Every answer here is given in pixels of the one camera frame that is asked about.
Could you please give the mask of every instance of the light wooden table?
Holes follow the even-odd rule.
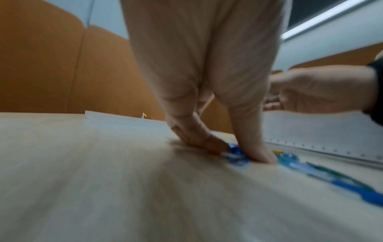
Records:
[[[383,191],[378,169],[296,153]],[[0,241],[383,241],[383,208],[284,167],[231,166],[159,121],[3,113],[0,159]]]

